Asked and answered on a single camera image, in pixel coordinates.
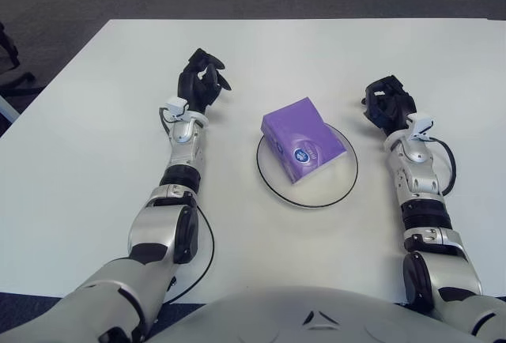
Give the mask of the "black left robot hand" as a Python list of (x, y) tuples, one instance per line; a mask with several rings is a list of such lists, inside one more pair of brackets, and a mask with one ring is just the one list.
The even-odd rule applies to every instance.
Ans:
[(177, 95), (188, 103), (189, 111), (206, 113), (222, 89), (231, 91), (230, 84), (219, 73), (225, 64), (215, 56), (198, 48), (189, 58), (188, 64), (179, 75)]

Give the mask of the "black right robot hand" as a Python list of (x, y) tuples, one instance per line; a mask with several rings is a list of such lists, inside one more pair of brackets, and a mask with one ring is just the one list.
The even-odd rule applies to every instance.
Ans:
[(407, 129), (407, 116), (417, 111), (413, 97), (394, 75), (368, 85), (361, 103), (364, 116), (386, 136)]

